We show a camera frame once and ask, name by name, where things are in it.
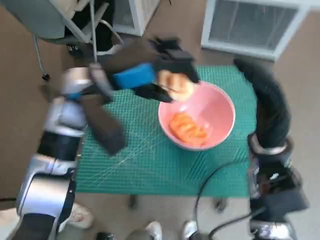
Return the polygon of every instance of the sliced carrot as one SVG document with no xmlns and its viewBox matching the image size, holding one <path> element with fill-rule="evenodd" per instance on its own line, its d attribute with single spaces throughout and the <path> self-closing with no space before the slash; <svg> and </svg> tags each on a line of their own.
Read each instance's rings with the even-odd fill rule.
<svg viewBox="0 0 320 240">
<path fill-rule="evenodd" d="M 176 113 L 169 127 L 179 140 L 192 146 L 201 146 L 207 139 L 205 129 L 184 112 Z"/>
</svg>

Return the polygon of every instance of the beige floor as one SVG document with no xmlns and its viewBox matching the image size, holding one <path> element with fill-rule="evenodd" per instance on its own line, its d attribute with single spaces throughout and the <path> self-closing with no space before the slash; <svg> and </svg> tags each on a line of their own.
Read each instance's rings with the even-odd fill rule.
<svg viewBox="0 0 320 240">
<path fill-rule="evenodd" d="M 205 0 L 163 0 L 146 35 L 174 33 L 198 64 L 230 64 L 232 54 L 200 48 Z M 0 197 L 16 196 L 31 155 L 37 148 L 48 107 L 39 88 L 41 73 L 31 35 L 3 8 L 0 8 Z M 293 162 L 304 180 L 311 208 L 292 216 L 300 240 L 319 239 L 318 136 L 320 135 L 320 13 L 311 13 L 281 58 L 274 64 L 292 112 L 291 135 L 295 141 Z M 55 82 L 63 69 L 73 65 L 63 46 L 40 43 L 45 66 Z M 127 196 L 78 194 L 77 200 L 95 215 L 95 225 L 87 231 L 68 228 L 59 239 L 94 239 L 98 230 L 112 231 L 123 240 L 134 228 L 157 219 L 164 227 L 164 239 L 178 239 L 183 222 L 192 216 L 194 199 L 189 197 L 141 196 L 139 208 L 127 208 Z M 247 211 L 245 199 L 232 199 L 222 215 L 214 213 L 210 199 L 200 207 L 204 231 L 223 220 Z M 219 239 L 248 240 L 247 223 L 242 222 L 218 233 Z"/>
</svg>

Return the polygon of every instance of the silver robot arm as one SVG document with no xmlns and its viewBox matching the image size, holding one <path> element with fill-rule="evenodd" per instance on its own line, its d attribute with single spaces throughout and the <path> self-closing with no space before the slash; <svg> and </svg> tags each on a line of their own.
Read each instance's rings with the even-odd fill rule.
<svg viewBox="0 0 320 240">
<path fill-rule="evenodd" d="M 61 95 L 49 108 L 38 150 L 22 183 L 16 204 L 20 226 L 10 239 L 55 239 L 59 225 L 71 214 L 76 189 L 73 177 L 87 125 L 109 155 L 126 146 L 122 125 L 103 109 L 112 101 L 113 90 L 132 89 L 142 98 L 171 102 L 168 93 L 154 84 L 157 72 L 184 73 L 198 83 L 193 61 L 176 37 L 157 37 L 135 41 L 102 66 L 67 70 Z"/>
<path fill-rule="evenodd" d="M 88 103 L 70 98 L 93 82 L 88 78 L 88 68 L 71 68 L 62 80 L 61 96 L 49 107 L 39 147 L 17 198 L 20 225 L 10 238 L 13 240 L 53 240 L 59 225 L 71 214 L 76 190 L 73 176 L 88 123 L 84 109 Z M 104 90 L 111 94 L 111 89 Z"/>
</svg>

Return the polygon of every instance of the cutting mat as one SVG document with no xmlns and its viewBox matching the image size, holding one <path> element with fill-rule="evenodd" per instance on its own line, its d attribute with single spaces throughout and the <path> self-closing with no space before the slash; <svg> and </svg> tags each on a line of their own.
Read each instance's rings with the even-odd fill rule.
<svg viewBox="0 0 320 240">
<path fill-rule="evenodd" d="M 155 100 L 118 91 L 105 106 L 125 126 L 128 147 L 110 157 L 87 131 L 77 173 L 77 192 L 108 194 L 196 195 L 210 173 L 229 161 L 248 158 L 247 134 L 255 128 L 256 98 L 252 87 L 233 66 L 197 68 L 200 78 L 220 86 L 235 106 L 235 125 L 219 146 L 192 152 L 174 145 L 158 122 Z M 219 171 L 205 196 L 245 197 L 248 163 Z"/>
</svg>

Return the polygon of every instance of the bowl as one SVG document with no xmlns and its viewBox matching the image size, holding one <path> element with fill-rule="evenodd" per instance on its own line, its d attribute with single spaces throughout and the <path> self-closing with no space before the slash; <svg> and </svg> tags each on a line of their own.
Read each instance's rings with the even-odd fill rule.
<svg viewBox="0 0 320 240">
<path fill-rule="evenodd" d="M 207 132 L 201 146 L 189 145 L 171 132 L 169 123 L 176 113 L 184 112 Z M 231 98 L 220 87 L 201 81 L 193 95 L 185 102 L 161 102 L 158 109 L 159 123 L 164 133 L 179 147 L 191 151 L 204 151 L 222 143 L 231 133 L 236 111 Z"/>
</svg>

